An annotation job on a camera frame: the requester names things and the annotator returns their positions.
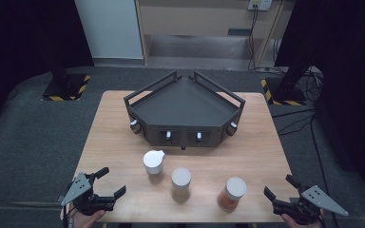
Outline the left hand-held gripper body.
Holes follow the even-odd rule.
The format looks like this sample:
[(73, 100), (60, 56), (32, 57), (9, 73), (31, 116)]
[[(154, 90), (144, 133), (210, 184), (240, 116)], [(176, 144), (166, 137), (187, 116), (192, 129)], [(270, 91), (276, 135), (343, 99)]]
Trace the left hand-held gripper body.
[(91, 216), (96, 211), (112, 211), (116, 200), (114, 197), (100, 197), (93, 191), (93, 184), (89, 183), (91, 174), (79, 173), (65, 196), (61, 199), (61, 205), (72, 203), (82, 214)]

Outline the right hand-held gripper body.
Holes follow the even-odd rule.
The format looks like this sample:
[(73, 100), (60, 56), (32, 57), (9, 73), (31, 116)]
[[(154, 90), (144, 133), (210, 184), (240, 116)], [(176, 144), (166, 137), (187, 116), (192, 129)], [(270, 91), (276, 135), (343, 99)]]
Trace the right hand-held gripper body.
[(296, 223), (301, 225), (313, 224), (320, 221), (322, 224), (322, 212), (328, 211), (334, 214), (348, 216), (349, 212), (328, 196), (317, 185), (302, 186), (298, 191), (298, 197), (290, 201), (278, 198), (272, 202), (273, 213), (281, 216), (287, 214)]

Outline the spice jar with spout lid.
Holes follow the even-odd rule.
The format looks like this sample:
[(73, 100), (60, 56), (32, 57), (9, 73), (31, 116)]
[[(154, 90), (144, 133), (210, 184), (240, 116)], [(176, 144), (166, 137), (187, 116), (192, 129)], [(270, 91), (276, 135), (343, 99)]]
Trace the spice jar with spout lid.
[(164, 152), (162, 150), (150, 150), (144, 154), (143, 162), (149, 175), (157, 175), (163, 172)]

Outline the tan spice jar round lid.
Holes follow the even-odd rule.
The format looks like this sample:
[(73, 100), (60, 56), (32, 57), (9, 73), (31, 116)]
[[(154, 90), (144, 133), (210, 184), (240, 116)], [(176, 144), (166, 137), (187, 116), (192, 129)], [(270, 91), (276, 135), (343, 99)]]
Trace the tan spice jar round lid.
[(178, 203), (186, 202), (190, 197), (191, 173), (185, 167), (178, 167), (173, 170), (171, 195), (174, 201)]

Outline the black corner shelf rack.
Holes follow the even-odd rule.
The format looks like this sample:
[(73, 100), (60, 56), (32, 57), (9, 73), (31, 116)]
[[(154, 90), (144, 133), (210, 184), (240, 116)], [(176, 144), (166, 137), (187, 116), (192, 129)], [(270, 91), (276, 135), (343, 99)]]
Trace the black corner shelf rack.
[(124, 97), (130, 129), (153, 146), (216, 147), (233, 136), (243, 98), (199, 72), (172, 72)]

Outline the person's right hand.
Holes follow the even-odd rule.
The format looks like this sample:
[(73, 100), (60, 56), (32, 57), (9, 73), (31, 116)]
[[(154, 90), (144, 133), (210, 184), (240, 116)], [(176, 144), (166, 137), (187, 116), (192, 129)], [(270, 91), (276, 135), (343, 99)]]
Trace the person's right hand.
[(282, 214), (280, 217), (289, 228), (325, 228), (325, 225), (322, 224), (320, 221), (317, 221), (313, 224), (301, 225), (296, 223), (296, 221), (287, 214)]

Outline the person's left hand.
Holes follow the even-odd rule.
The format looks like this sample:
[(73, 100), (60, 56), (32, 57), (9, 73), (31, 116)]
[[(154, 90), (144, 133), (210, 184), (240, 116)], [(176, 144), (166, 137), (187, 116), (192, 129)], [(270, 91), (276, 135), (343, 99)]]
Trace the person's left hand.
[(105, 210), (96, 211), (93, 215), (87, 216), (73, 209), (68, 214), (68, 228), (92, 228), (94, 223), (106, 214)]

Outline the orange spice jar round lid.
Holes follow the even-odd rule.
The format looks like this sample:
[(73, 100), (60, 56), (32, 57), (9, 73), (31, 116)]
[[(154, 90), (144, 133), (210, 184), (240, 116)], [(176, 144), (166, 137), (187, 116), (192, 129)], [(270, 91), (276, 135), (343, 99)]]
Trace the orange spice jar round lid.
[(227, 212), (234, 211), (246, 192), (247, 186), (243, 179), (239, 177), (230, 178), (218, 195), (219, 207)]

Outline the black stand with striped base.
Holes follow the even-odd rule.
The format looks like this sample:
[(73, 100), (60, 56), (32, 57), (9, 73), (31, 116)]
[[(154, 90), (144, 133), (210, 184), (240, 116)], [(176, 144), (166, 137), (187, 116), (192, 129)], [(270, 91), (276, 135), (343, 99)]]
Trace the black stand with striped base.
[(261, 81), (270, 105), (304, 105), (305, 96), (297, 82), (306, 71), (307, 19), (305, 0), (296, 0), (290, 19), (281, 39), (276, 67), (287, 67), (280, 77), (267, 77)]
[(68, 67), (90, 66), (91, 53), (74, 0), (48, 0), (44, 46), (52, 80), (45, 97), (80, 97), (85, 74), (67, 72)]

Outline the dark curtain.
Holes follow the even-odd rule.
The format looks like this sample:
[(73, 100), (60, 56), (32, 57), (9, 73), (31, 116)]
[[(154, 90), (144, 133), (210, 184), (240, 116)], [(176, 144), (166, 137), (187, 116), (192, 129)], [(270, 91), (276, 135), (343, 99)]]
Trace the dark curtain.
[(323, 74), (323, 122), (365, 182), (365, 0), (305, 2), (306, 60)]
[(75, 0), (0, 0), (0, 111), (26, 79), (92, 64)]

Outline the white panel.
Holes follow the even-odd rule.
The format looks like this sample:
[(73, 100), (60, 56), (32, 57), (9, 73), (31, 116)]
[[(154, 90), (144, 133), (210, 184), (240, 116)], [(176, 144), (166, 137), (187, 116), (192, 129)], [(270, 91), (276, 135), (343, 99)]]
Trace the white panel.
[(144, 58), (135, 0), (75, 0), (93, 58)]

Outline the light wooden cabinet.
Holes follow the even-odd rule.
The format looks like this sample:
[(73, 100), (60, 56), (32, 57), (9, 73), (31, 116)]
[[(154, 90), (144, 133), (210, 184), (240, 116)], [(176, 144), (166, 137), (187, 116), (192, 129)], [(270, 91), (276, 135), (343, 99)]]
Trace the light wooden cabinet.
[(273, 0), (268, 11), (249, 10), (249, 0), (135, 0), (149, 62), (157, 36), (244, 38), (254, 67), (261, 65), (288, 0)]

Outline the wall power socket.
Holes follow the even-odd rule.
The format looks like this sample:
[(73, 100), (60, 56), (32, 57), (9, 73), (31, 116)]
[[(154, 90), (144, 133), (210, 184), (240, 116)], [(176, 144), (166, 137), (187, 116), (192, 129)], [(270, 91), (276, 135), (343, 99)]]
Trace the wall power socket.
[(249, 10), (268, 11), (272, 6), (273, 0), (249, 0)]

